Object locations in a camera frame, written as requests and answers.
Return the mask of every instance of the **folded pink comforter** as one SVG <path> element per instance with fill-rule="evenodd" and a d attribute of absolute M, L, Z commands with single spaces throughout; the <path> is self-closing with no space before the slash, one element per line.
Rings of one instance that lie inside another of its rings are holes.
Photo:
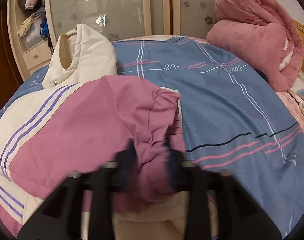
<path fill-rule="evenodd" d="M 215 0 L 218 22 L 207 41 L 261 70 L 275 91 L 287 91 L 302 67 L 304 46 L 276 0 Z"/>

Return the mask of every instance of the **pink stripe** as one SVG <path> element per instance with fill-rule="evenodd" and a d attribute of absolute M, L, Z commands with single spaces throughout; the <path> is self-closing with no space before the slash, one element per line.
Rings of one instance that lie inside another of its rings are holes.
<path fill-rule="evenodd" d="M 294 140 L 294 138 L 295 138 L 295 136 L 294 136 L 291 140 L 289 140 L 289 141 L 287 141 L 286 143 L 284 143 L 283 145 L 280 145 L 278 148 L 273 149 L 273 150 L 268 150 L 268 151 L 266 151 L 266 152 L 264 152 L 264 153 L 265 153 L 265 154 L 269 154 L 269 153 L 275 152 L 275 151 L 281 149 L 281 147 L 287 146 L 291 141 Z"/>
<path fill-rule="evenodd" d="M 148 62 L 149 60 L 148 59 L 144 59 L 144 60 L 141 60 L 140 62 Z M 122 67 L 126 67 L 126 66 L 128 66 L 128 65 L 132 65 L 132 64 L 136 64 L 136 61 L 134 61 L 134 62 L 131 62 L 131 63 L 127 63 L 127 64 L 124 64 L 124 65 L 120 65 L 120 66 L 122 66 Z"/>
<path fill-rule="evenodd" d="M 184 68 L 188 68 L 188 67 L 194 67 L 194 66 L 197 66 L 197 65 L 200 65 L 200 64 L 205 64 L 205 62 L 200 62 L 200 63 L 198 63 L 198 64 L 195 64 L 195 65 L 191 65 L 191 66 L 186 66 L 186 67 L 184 67 Z"/>
<path fill-rule="evenodd" d="M 288 141 L 286 144 L 284 144 L 283 146 L 285 146 L 285 145 L 287 145 L 288 143 L 290 143 L 291 141 L 293 141 L 293 140 L 295 139 L 296 135 L 299 134 L 299 133 L 301 133 L 301 132 L 302 132 L 302 131 L 298 131 L 298 132 L 293 136 L 293 138 L 292 138 L 291 140 L 289 140 L 289 141 Z M 286 138 L 286 137 L 284 137 L 283 139 L 281 139 L 281 140 L 279 140 L 279 141 L 276 141 L 275 143 L 267 143 L 267 144 L 265 144 L 265 145 L 262 145 L 261 147 L 255 149 L 255 150 L 253 150 L 253 151 L 251 151 L 251 152 L 242 153 L 242 154 L 236 156 L 235 158 L 233 158 L 233 159 L 231 159 L 231 160 L 229 160 L 229 161 L 227 161 L 227 162 L 219 163 L 219 164 L 205 165 L 205 166 L 202 167 L 202 169 L 219 168 L 219 167 L 223 167 L 223 166 L 229 165 L 229 164 L 235 162 L 236 160 L 238 160 L 238 159 L 240 159 L 240 158 L 243 158 L 243 157 L 245 157 L 245 156 L 252 155 L 252 154 L 254 154 L 254 153 L 256 153 L 256 152 L 262 150 L 263 148 L 265 148 L 265 147 L 268 146 L 268 145 L 275 145 L 275 144 L 279 143 L 280 141 L 284 140 L 285 138 Z"/>
<path fill-rule="evenodd" d="M 291 135 L 294 134 L 294 133 L 295 133 L 296 131 L 298 131 L 298 130 L 301 130 L 301 127 L 300 127 L 300 126 L 298 126 L 297 128 L 295 128 L 295 129 L 293 130 L 292 133 L 288 134 L 287 136 L 283 137 L 282 139 L 279 139 L 279 140 L 276 141 L 275 143 L 267 143 L 267 144 L 268 144 L 268 145 L 276 145 L 276 144 L 278 144 L 279 142 L 282 142 L 282 141 L 284 141 L 285 139 L 291 137 Z"/>
<path fill-rule="evenodd" d="M 5 227 L 11 232 L 11 234 L 17 237 L 18 232 L 21 230 L 22 225 L 11 217 L 9 213 L 0 204 L 0 220 L 3 222 Z"/>
<path fill-rule="evenodd" d="M 222 63 L 222 65 L 223 65 L 223 64 L 231 64 L 231 63 L 234 62 L 234 61 L 240 61 L 240 60 L 241 60 L 241 59 L 237 57 L 237 58 L 233 59 L 232 61 L 230 61 L 230 62 L 228 62 L 228 63 L 227 63 L 227 62 Z"/>
<path fill-rule="evenodd" d="M 241 59 L 239 59 L 239 60 L 237 60 L 236 62 L 233 62 L 233 63 L 232 63 L 232 61 L 231 61 L 231 62 L 229 62 L 229 63 L 222 63 L 221 65 L 226 64 L 226 67 L 229 67 L 229 66 L 232 66 L 232 65 L 234 65 L 234 64 L 236 64 L 236 63 L 238 63 L 238 62 L 240 62 L 240 61 L 242 61 L 242 60 L 241 60 Z"/>
<path fill-rule="evenodd" d="M 198 67 L 190 67 L 190 68 L 188 68 L 188 69 L 192 69 L 192 68 L 201 68 L 201 67 L 204 67 L 204 66 L 207 66 L 207 65 L 212 65 L 212 66 L 217 67 L 217 65 L 214 65 L 214 64 L 211 64 L 211 63 L 206 63 L 206 64 L 204 64 L 204 65 L 201 65 L 201 66 L 198 66 Z"/>
<path fill-rule="evenodd" d="M 222 63 L 220 66 L 222 66 L 222 67 L 230 67 L 231 65 L 234 65 L 234 64 L 238 63 L 239 61 L 234 62 L 234 63 L 231 63 L 232 61 L 229 62 L 229 63 Z M 205 65 L 201 65 L 201 66 L 198 66 L 198 67 L 188 66 L 188 67 L 184 67 L 184 68 L 188 68 L 188 69 L 190 69 L 190 68 L 201 68 L 201 67 L 204 67 L 204 66 L 207 66 L 207 65 L 217 66 L 217 65 L 214 65 L 214 64 L 211 64 L 211 63 L 207 63 L 207 64 L 205 64 Z"/>
<path fill-rule="evenodd" d="M 138 61 L 138 62 L 133 62 L 133 63 L 129 63 L 129 64 L 125 64 L 125 65 L 118 65 L 117 67 L 130 67 L 130 66 L 136 66 L 137 64 L 150 64 L 150 63 L 158 63 L 160 62 L 160 60 L 154 60 L 154 61 L 148 61 L 148 62 L 143 62 L 143 61 Z"/>
<path fill-rule="evenodd" d="M 234 150 L 231 150 L 230 152 L 227 152 L 227 153 L 224 153 L 222 155 L 210 155 L 210 156 L 205 156 L 205 157 L 202 157 L 202 158 L 199 158 L 198 160 L 194 161 L 195 163 L 198 163 L 200 161 L 204 161 L 204 160 L 208 160 L 208 159 L 220 159 L 220 158 L 225 158 L 233 153 L 235 153 L 236 151 L 238 150 L 241 150 L 243 149 L 244 147 L 251 147 L 252 145 L 258 143 L 258 141 L 254 141 L 254 142 L 251 142 L 249 144 L 243 144 L 243 145 L 240 145 L 238 147 L 236 147 Z"/>

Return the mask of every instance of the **purple stripe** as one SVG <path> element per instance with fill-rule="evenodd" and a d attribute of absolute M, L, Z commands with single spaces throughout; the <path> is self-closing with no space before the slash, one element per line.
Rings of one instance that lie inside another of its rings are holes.
<path fill-rule="evenodd" d="M 50 95 L 50 97 L 44 102 L 44 104 L 41 106 L 41 108 L 37 111 L 37 113 L 26 123 L 24 124 L 21 128 L 19 128 L 13 135 L 12 137 L 9 139 L 9 141 L 6 143 L 5 145 L 5 148 L 1 154 L 1 158 L 0 158 L 0 165 L 2 166 L 2 158 L 3 158 L 3 155 L 6 151 L 6 148 L 9 146 L 9 144 L 11 143 L 11 141 L 13 140 L 13 138 L 15 137 L 15 135 L 17 135 L 17 133 L 22 130 L 24 127 L 26 127 L 27 125 L 29 125 L 35 118 L 36 116 L 43 110 L 43 108 L 47 105 L 47 103 L 51 100 L 51 98 L 61 89 L 63 89 L 64 87 L 61 87 L 59 88 L 58 90 L 56 90 L 52 95 Z"/>
<path fill-rule="evenodd" d="M 5 189 L 3 189 L 0 185 L 0 189 L 1 191 L 3 191 L 5 193 L 5 195 L 7 195 L 11 200 L 13 200 L 16 204 L 18 204 L 21 208 L 24 208 L 24 205 L 19 202 L 17 199 L 15 199 L 13 196 L 11 196 Z"/>
<path fill-rule="evenodd" d="M 8 180 L 11 180 L 10 177 L 9 177 L 9 175 L 7 174 L 7 172 L 5 172 L 6 168 L 3 168 L 1 166 L 1 169 L 2 169 L 2 172 L 3 172 L 3 175 L 5 176 L 5 178 L 7 178 Z"/>
<path fill-rule="evenodd" d="M 13 145 L 12 149 L 7 153 L 5 161 L 4 161 L 4 165 L 3 167 L 6 168 L 6 163 L 7 163 L 7 159 L 8 157 L 12 154 L 12 152 L 14 151 L 14 149 L 16 148 L 18 141 L 20 139 L 22 139 L 25 135 L 27 135 L 30 131 L 32 131 L 40 122 L 42 122 L 42 120 L 45 118 L 45 116 L 48 115 L 48 113 L 54 108 L 55 104 L 58 102 L 58 100 L 61 98 L 61 96 L 72 86 L 75 86 L 76 84 L 70 85 L 68 87 L 66 87 L 65 89 L 63 89 L 63 91 L 61 91 L 59 93 L 59 95 L 55 98 L 54 102 L 52 103 L 52 105 L 50 106 L 50 108 L 45 112 L 44 115 L 42 115 L 42 117 L 34 124 L 32 125 L 28 130 L 26 130 L 24 133 L 22 133 L 17 139 L 15 144 Z"/>
<path fill-rule="evenodd" d="M 8 203 L 8 202 L 6 201 L 6 199 L 4 199 L 1 195 L 0 195 L 0 199 L 3 200 L 4 203 L 5 203 L 11 210 L 13 210 L 13 212 L 14 212 L 16 215 L 18 215 L 20 218 L 23 218 L 23 215 L 22 215 L 20 212 L 18 212 L 15 208 L 13 208 L 12 205 L 11 205 L 10 203 Z"/>

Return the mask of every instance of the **drawer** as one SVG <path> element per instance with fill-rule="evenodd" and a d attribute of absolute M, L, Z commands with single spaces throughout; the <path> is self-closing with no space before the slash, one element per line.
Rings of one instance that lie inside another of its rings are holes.
<path fill-rule="evenodd" d="M 44 41 L 25 52 L 23 57 L 27 69 L 30 70 L 31 68 L 34 68 L 35 66 L 50 60 L 52 53 L 47 45 L 47 41 Z"/>

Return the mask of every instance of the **frosted glass door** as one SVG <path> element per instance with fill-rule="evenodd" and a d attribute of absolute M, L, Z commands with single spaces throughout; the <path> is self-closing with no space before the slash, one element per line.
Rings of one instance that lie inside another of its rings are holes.
<path fill-rule="evenodd" d="M 50 0 L 56 39 L 85 23 L 110 41 L 151 35 L 150 0 Z"/>
<path fill-rule="evenodd" d="M 215 0 L 173 0 L 173 34 L 206 38 L 216 23 Z"/>

